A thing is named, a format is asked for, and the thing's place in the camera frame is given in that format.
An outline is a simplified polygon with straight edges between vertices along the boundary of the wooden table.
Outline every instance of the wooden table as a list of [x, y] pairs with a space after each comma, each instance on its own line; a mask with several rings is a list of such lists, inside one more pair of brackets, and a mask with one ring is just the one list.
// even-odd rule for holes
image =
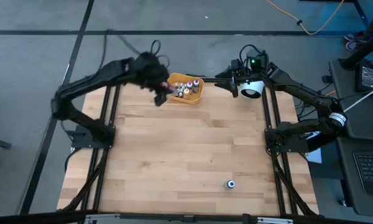
[[[104, 89], [88, 94], [83, 112], [98, 118], [103, 96]], [[153, 97], [136, 86], [121, 89], [101, 212], [279, 215], [261, 99], [232, 98], [210, 84], [197, 105], [168, 100], [158, 108]], [[297, 121], [292, 97], [277, 93], [277, 99], [282, 121]], [[269, 105], [274, 124], [270, 99]], [[58, 208], [85, 183], [90, 158], [91, 149], [82, 149], [70, 159]], [[318, 212], [308, 164], [298, 154], [288, 158], [296, 190]], [[230, 179], [236, 186], [226, 190]]]

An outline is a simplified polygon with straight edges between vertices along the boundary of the gray floor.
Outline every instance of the gray floor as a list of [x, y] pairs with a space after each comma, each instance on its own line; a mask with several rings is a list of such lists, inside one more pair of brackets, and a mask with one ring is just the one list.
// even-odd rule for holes
[[[87, 2], [0, 0], [0, 29], [78, 30]], [[276, 3], [298, 15], [310, 30], [320, 27], [337, 6], [336, 2], [297, 0]], [[373, 5], [367, 1], [361, 1], [361, 5], [370, 19]], [[325, 30], [363, 28], [354, 6], [346, 3]], [[264, 0], [96, 0], [87, 30], [105, 29], [300, 30], [293, 19]], [[255, 44], [266, 49], [271, 61], [292, 78], [317, 90], [325, 87], [321, 76], [328, 73], [328, 61], [349, 55], [345, 42], [334, 37], [130, 35], [126, 38], [141, 51], [149, 49], [154, 39], [160, 39], [161, 53], [171, 60], [171, 72], [207, 75], [222, 71], [243, 45]], [[0, 36], [0, 139], [13, 143], [8, 151], [0, 149], [0, 215], [18, 212], [50, 115], [49, 100], [61, 84], [75, 39], [74, 35]], [[97, 69], [102, 44], [102, 36], [84, 37], [71, 80]], [[108, 37], [106, 62], [130, 56], [133, 53], [117, 37]], [[81, 108], [83, 98], [74, 103]], [[70, 141], [57, 127], [31, 212], [55, 210], [64, 176], [63, 163], [69, 152]], [[339, 182], [328, 179], [313, 179], [313, 182], [322, 215], [373, 222], [372, 217], [356, 215], [351, 208], [337, 204], [342, 197]]]

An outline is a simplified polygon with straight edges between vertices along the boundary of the yellow cable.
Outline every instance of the yellow cable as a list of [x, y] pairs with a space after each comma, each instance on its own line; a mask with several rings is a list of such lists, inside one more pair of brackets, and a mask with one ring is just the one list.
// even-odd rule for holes
[[[286, 15], [288, 15], [288, 16], [293, 17], [297, 22], [300, 21], [299, 19], [297, 19], [297, 17], [291, 15], [290, 13], [288, 13], [288, 12], [286, 12], [286, 11], [281, 10], [278, 6], [276, 6], [276, 5], [275, 5], [274, 3], [272, 3], [271, 1], [269, 1], [269, 0], [266, 0], [266, 1], [267, 1], [269, 4], [273, 5], [275, 8], [277, 8], [277, 9], [278, 9], [279, 11], [281, 11], [282, 13], [284, 13], [284, 14], [286, 14]], [[329, 17], [329, 19], [325, 22], [325, 24], [323, 24], [323, 26], [320, 27], [316, 32], [313, 32], [313, 33], [308, 32], [308, 31], [305, 29], [305, 27], [304, 27], [304, 25], [303, 25], [302, 22], [300, 23], [301, 28], [303, 28], [303, 30], [304, 30], [308, 35], [315, 35], [315, 34], [319, 33], [319, 31], [321, 31], [323, 28], [325, 28], [325, 27], [328, 25], [328, 23], [329, 23], [330, 20], [333, 18], [333, 16], [336, 14], [336, 12], [340, 9], [340, 7], [341, 7], [341, 5], [344, 3], [344, 1], [345, 1], [345, 0], [342, 0], [342, 1], [340, 2], [340, 4], [338, 5], [338, 7], [336, 8], [336, 10], [334, 10], [333, 14]]]
[[335, 92], [336, 92], [336, 90], [333, 90], [333, 91], [331, 91], [330, 93], [325, 94], [325, 96], [328, 96], [328, 95], [333, 94], [333, 93], [335, 93]]

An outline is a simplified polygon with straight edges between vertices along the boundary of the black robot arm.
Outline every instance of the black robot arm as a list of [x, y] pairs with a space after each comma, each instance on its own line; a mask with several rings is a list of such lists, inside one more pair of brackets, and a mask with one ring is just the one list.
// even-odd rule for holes
[[[307, 86], [298, 83], [279, 69], [275, 64], [269, 63], [265, 51], [257, 51], [255, 57], [248, 57], [245, 62], [239, 59], [231, 61], [225, 71], [214, 78], [201, 76], [205, 82], [232, 92], [233, 97], [238, 96], [237, 86], [243, 83], [263, 81], [271, 90], [284, 91], [308, 105], [312, 105], [318, 112], [318, 119], [307, 119], [298, 123], [281, 122], [277, 128], [265, 130], [267, 147], [273, 151], [309, 152], [334, 140], [343, 130], [347, 117], [338, 105], [335, 98], [322, 95]], [[306, 133], [320, 131], [321, 134], [310, 138], [305, 143]]]
[[86, 128], [91, 134], [92, 142], [106, 142], [107, 145], [112, 145], [113, 127], [106, 126], [100, 119], [92, 119], [85, 115], [77, 110], [71, 101], [104, 86], [132, 83], [155, 91], [155, 104], [160, 106], [166, 101], [166, 94], [172, 92], [167, 79], [166, 67], [160, 64], [152, 53], [144, 52], [135, 60], [133, 58], [114, 60], [93, 75], [60, 86], [51, 99], [52, 115], [60, 121], [69, 119]]

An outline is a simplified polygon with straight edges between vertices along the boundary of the orange basket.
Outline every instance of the orange basket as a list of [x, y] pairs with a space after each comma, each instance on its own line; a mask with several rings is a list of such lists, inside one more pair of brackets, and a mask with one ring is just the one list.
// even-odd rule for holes
[[179, 101], [179, 102], [189, 103], [189, 104], [197, 104], [201, 98], [203, 87], [205, 86], [205, 82], [203, 81], [203, 79], [197, 78], [197, 77], [190, 77], [188, 75], [183, 75], [179, 73], [172, 73], [167, 81], [169, 82], [169, 84], [171, 84], [171, 86], [174, 86], [174, 83], [187, 83], [189, 81], [193, 82], [194, 80], [199, 80], [199, 92], [198, 93], [192, 93], [188, 100], [184, 98], [179, 98], [176, 96], [172, 96], [171, 99], [175, 101]]

